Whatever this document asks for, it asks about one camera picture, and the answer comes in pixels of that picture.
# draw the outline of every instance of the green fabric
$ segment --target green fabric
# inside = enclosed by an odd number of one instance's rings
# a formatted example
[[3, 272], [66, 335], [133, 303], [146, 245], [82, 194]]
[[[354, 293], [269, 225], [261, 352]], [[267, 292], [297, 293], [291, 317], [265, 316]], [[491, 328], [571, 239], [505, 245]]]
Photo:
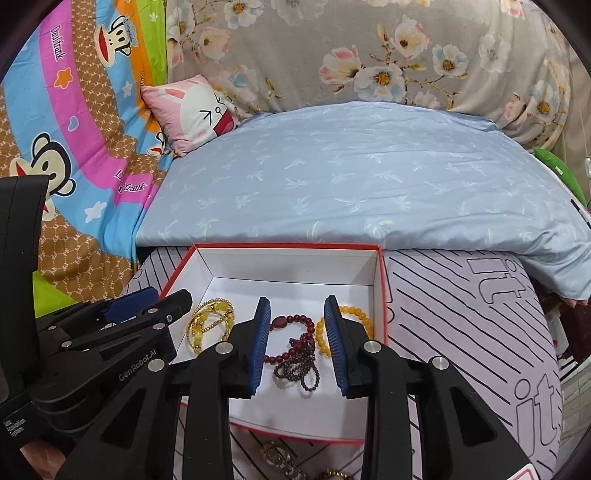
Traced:
[[38, 271], [33, 272], [33, 299], [35, 318], [76, 303], [73, 298], [52, 286]]
[[587, 203], [587, 199], [583, 193], [583, 189], [577, 178], [574, 176], [570, 168], [567, 167], [566, 163], [560, 160], [556, 155], [543, 148], [534, 149], [535, 157], [552, 170], [560, 180], [569, 188], [573, 195], [577, 197], [583, 205]]
[[161, 0], [135, 0], [135, 2], [146, 54], [152, 69], [152, 85], [163, 85], [168, 78], [164, 4]]

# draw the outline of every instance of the box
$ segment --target box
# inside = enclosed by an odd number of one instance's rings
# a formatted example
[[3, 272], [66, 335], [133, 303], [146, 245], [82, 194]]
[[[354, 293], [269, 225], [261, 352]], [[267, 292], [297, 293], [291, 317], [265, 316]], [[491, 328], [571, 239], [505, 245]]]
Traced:
[[[232, 303], [236, 323], [253, 318], [260, 297], [267, 297], [271, 302], [271, 319], [303, 314], [318, 322], [324, 315], [326, 297], [335, 295], [340, 305], [358, 307], [368, 315], [374, 323], [375, 339], [384, 342], [386, 338], [386, 273], [377, 245], [194, 245], [170, 278], [163, 296], [182, 288], [191, 293], [193, 307], [170, 326], [177, 347], [175, 362], [194, 358], [185, 340], [187, 324], [193, 309], [213, 298]], [[207, 332], [203, 348], [220, 341], [223, 331], [223, 325], [219, 325]], [[267, 355], [285, 352], [289, 338], [297, 338], [303, 331], [299, 323], [271, 331]], [[266, 434], [315, 441], [363, 442], [366, 400], [342, 397], [332, 360], [318, 348], [316, 365], [320, 385], [315, 392], [308, 393], [300, 384], [276, 378], [275, 367], [265, 364], [256, 396], [251, 400], [230, 400], [230, 421]], [[313, 384], [313, 378], [310, 374], [308, 385]]]

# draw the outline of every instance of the orange stripe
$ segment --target orange stripe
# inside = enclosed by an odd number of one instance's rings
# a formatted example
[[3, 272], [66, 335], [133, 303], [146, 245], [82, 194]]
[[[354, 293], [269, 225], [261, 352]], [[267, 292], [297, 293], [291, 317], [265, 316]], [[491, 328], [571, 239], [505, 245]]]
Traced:
[[135, 1], [127, 3], [125, 0], [115, 0], [115, 8], [122, 15], [127, 15], [135, 27], [135, 34], [139, 47], [131, 49], [131, 56], [129, 58], [135, 83], [138, 85], [138, 88], [135, 89], [135, 104], [139, 107], [139, 115], [146, 120], [146, 130], [150, 133], [156, 134], [161, 131], [160, 124], [156, 121], [153, 115], [148, 115], [146, 113], [148, 106], [144, 103], [144, 100], [139, 94], [139, 83], [142, 78], [142, 72], [144, 74], [145, 84], [152, 85], [152, 68], [144, 44], [144, 34], [141, 28], [141, 20], [139, 18], [137, 4]]

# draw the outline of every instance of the light blue blanket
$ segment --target light blue blanket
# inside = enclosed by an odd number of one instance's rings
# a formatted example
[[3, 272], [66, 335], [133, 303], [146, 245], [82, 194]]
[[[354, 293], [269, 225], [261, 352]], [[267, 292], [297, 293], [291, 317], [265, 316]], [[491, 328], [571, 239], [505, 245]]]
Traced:
[[515, 252], [591, 296], [591, 229], [560, 181], [487, 120], [351, 102], [254, 118], [174, 162], [138, 245], [302, 241]]

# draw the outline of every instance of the jewelry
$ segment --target jewelry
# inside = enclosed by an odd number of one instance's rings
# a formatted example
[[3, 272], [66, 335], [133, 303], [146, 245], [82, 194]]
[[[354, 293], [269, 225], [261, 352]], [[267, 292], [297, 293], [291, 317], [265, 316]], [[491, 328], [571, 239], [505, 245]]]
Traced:
[[[306, 325], [307, 332], [304, 332], [300, 335], [300, 342], [305, 340], [312, 340], [314, 338], [314, 321], [306, 315], [289, 315], [287, 317], [282, 315], [280, 317], [276, 317], [269, 325], [269, 331], [272, 332], [273, 330], [281, 330], [287, 327], [287, 325], [289, 325], [290, 323], [303, 323]], [[274, 365], [276, 363], [280, 364], [283, 360], [287, 360], [292, 355], [295, 355], [296, 351], [296, 348], [292, 346], [292, 348], [290, 348], [287, 352], [283, 352], [281, 355], [265, 355], [265, 363], [271, 365]]]
[[[315, 363], [316, 354], [314, 351], [316, 350], [316, 344], [314, 340], [290, 338], [290, 345], [290, 357], [275, 367], [274, 374], [277, 378], [285, 378], [290, 382], [299, 381], [304, 390], [313, 392], [320, 384], [320, 372]], [[310, 370], [314, 371], [316, 376], [313, 387], [306, 385], [306, 375]]]
[[[291, 460], [290, 454], [283, 447], [275, 442], [269, 442], [261, 447], [261, 453], [265, 461], [279, 470], [290, 480], [309, 480], [310, 477], [296, 467]], [[318, 480], [329, 480], [330, 478], [348, 478], [349, 475], [336, 470], [327, 470]]]
[[[204, 327], [205, 322], [210, 315], [217, 315], [218, 318], [211, 324]], [[226, 330], [222, 335], [222, 341], [228, 339], [230, 330], [234, 326], [234, 307], [229, 300], [226, 299], [211, 299], [204, 301], [199, 307], [193, 311], [191, 321], [187, 325], [187, 341], [195, 352], [199, 355], [203, 350], [203, 334], [221, 324], [226, 324]]]
[[328, 469], [318, 480], [329, 480], [329, 478], [349, 478], [349, 475], [337, 470]]
[[[361, 309], [357, 309], [355, 307], [346, 307], [339, 305], [339, 310], [341, 313], [349, 313], [351, 315], [355, 315], [361, 323], [365, 327], [365, 331], [368, 334], [370, 340], [374, 339], [374, 326], [369, 321], [368, 316], [363, 312]], [[328, 346], [327, 342], [324, 341], [324, 317], [322, 317], [318, 323], [316, 324], [316, 341], [318, 342], [318, 348], [320, 352], [325, 354], [326, 356], [330, 356], [330, 347]]]

